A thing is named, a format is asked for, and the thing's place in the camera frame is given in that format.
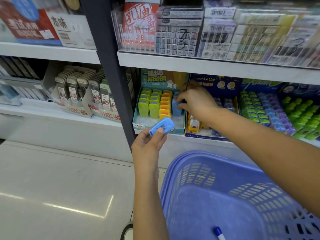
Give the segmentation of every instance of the tiled floor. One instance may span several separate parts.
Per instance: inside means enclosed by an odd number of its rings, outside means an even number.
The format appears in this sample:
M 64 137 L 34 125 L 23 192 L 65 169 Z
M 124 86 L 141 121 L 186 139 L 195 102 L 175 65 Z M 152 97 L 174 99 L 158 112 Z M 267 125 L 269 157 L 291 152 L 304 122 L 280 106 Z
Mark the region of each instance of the tiled floor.
M 1 239 L 120 239 L 132 216 L 132 164 L 14 145 L 0 145 Z

